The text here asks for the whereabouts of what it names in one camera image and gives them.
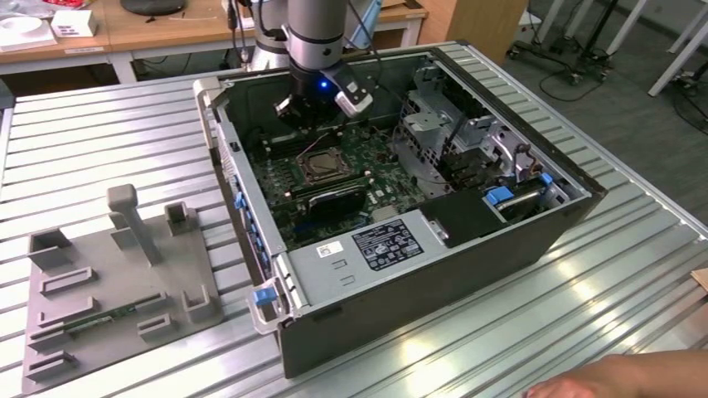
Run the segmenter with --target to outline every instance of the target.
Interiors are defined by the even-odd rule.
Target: green circuit board
[[[383,207],[392,206],[396,212],[403,213],[425,200],[411,176],[392,158],[388,133],[387,131],[369,133],[369,130],[359,128],[348,129],[337,146],[319,148],[317,151],[308,153],[316,156],[317,153],[336,151],[341,157],[348,168],[348,179],[335,185],[327,184],[327,181],[317,183],[308,180],[300,164],[303,157],[261,161],[251,159],[271,214],[289,250],[372,224],[375,222],[371,217],[372,211]],[[367,201],[356,213],[329,222],[305,225],[299,221],[307,211],[307,198],[312,195],[305,199],[293,199],[288,192],[309,189],[316,193],[325,193],[353,185],[367,187]]]

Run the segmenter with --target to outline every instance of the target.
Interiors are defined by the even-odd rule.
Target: power supply label
[[[403,220],[395,220],[352,237],[368,266],[375,271],[423,253],[423,248]]]

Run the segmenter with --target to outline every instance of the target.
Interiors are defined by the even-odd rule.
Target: slotted aluminum surface
[[[120,182],[139,188],[144,217],[176,200],[199,209],[227,321],[41,396],[519,396],[608,353],[705,346],[705,293],[689,278],[708,266],[705,227],[473,49],[441,48],[609,190],[537,264],[285,380],[243,300],[195,76],[21,98],[0,135],[0,398],[21,395],[28,233],[108,228],[103,195]]]

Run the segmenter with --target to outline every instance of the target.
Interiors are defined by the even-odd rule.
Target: sticker
[[[84,48],[71,48],[64,50],[64,54],[84,54],[87,52],[101,52],[104,51],[103,47],[84,47]]]
[[[336,240],[335,242],[327,243],[325,245],[321,245],[320,247],[317,247],[317,254],[320,255],[320,258],[323,259],[328,255],[339,253],[343,250],[344,248],[341,247],[341,243],[340,241]]]
[[[375,271],[423,253],[423,248],[401,219],[352,235],[352,238],[368,267]]]

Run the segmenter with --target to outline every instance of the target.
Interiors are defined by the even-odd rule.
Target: cpu socket
[[[303,170],[307,184],[325,182],[352,174],[337,148],[308,153],[297,160],[297,165]]]

